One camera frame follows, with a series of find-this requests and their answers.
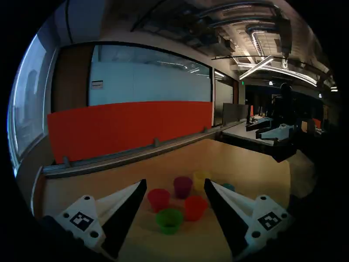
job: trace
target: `yellow cup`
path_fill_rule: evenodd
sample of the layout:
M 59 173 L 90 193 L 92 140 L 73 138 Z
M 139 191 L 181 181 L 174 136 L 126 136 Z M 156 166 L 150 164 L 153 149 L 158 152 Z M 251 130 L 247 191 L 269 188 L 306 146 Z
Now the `yellow cup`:
M 205 179 L 211 179 L 211 174 L 207 171 L 195 171 L 193 174 L 194 189 L 204 192 Z

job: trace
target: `glass wall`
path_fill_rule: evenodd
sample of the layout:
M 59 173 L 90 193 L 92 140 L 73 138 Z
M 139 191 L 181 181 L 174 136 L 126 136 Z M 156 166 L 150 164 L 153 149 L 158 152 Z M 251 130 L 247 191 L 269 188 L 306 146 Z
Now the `glass wall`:
M 13 83 L 7 131 L 15 171 L 25 152 L 44 136 L 46 130 L 46 114 L 50 108 L 44 109 L 45 92 L 48 72 L 58 46 L 51 23 L 51 20 L 46 21 L 34 36 Z
M 21 155 L 43 133 L 44 88 L 38 88 L 39 73 L 46 54 L 38 36 L 31 42 L 20 65 L 14 85 L 15 149 Z
M 210 68 L 152 49 L 96 46 L 89 106 L 139 101 L 212 101 Z
M 223 104 L 233 103 L 234 79 L 215 70 L 215 115 L 213 125 L 222 125 Z

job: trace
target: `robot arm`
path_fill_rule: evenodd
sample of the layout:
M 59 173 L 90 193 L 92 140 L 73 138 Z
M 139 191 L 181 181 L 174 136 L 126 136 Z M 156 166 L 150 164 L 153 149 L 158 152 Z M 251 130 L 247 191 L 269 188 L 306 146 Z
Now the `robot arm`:
M 143 179 L 98 200 L 84 195 L 56 217 L 44 219 L 51 228 L 62 228 L 85 247 L 115 260 L 146 190 Z
M 268 240 L 276 239 L 278 233 L 285 231 L 294 221 L 268 196 L 251 200 L 210 179 L 205 180 L 204 188 L 234 261 L 261 250 Z

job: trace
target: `table surface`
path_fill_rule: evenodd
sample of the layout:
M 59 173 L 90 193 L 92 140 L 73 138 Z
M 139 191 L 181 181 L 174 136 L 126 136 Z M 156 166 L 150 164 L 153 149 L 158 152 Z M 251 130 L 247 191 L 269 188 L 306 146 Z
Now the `table surface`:
M 256 131 L 257 130 L 246 131 L 246 122 L 244 122 L 244 123 L 237 124 L 236 126 L 233 126 L 231 128 L 224 130 L 223 133 L 230 135 L 230 136 L 233 136 L 233 137 L 253 141 L 253 142 L 256 142 L 259 144 L 263 144 L 263 145 L 269 145 L 269 146 L 274 145 L 273 140 L 262 140 L 259 138 L 257 139 L 256 138 Z
M 290 165 L 271 156 L 204 139 L 171 152 L 92 174 L 48 179 L 43 214 L 55 216 L 84 194 L 99 199 L 147 179 L 147 192 L 165 188 L 171 193 L 170 206 L 183 210 L 184 201 L 175 199 L 173 180 L 196 170 L 211 173 L 218 183 L 230 183 L 236 192 L 255 199 L 266 194 L 286 207 L 291 190 Z M 205 194 L 193 191 L 192 194 Z M 231 261 L 223 232 L 209 207 L 201 220 L 184 222 L 175 235 L 164 235 L 155 222 L 146 198 L 140 205 L 119 253 L 119 261 Z

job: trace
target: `purple cup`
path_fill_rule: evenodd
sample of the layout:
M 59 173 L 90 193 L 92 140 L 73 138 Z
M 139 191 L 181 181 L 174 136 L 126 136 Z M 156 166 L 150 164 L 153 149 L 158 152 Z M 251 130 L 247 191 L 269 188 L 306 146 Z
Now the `purple cup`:
M 179 176 L 173 181 L 174 192 L 177 198 L 185 199 L 189 196 L 193 181 L 187 176 Z

